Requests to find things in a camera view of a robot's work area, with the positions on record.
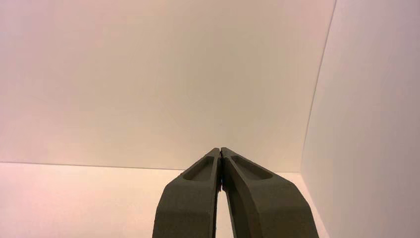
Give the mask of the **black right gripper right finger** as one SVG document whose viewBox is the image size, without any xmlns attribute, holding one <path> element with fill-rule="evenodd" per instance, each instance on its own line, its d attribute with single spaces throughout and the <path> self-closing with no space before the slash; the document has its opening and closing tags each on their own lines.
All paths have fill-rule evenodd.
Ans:
<svg viewBox="0 0 420 238">
<path fill-rule="evenodd" d="M 220 154 L 234 237 L 318 237 L 310 205 L 294 183 L 229 148 Z"/>
</svg>

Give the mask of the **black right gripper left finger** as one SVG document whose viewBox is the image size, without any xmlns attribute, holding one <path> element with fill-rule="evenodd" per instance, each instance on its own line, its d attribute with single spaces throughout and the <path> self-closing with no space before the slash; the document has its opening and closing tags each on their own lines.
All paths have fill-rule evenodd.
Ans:
<svg viewBox="0 0 420 238">
<path fill-rule="evenodd" d="M 220 149 L 213 148 L 165 186 L 157 205 L 152 236 L 215 237 L 220 190 Z"/>
</svg>

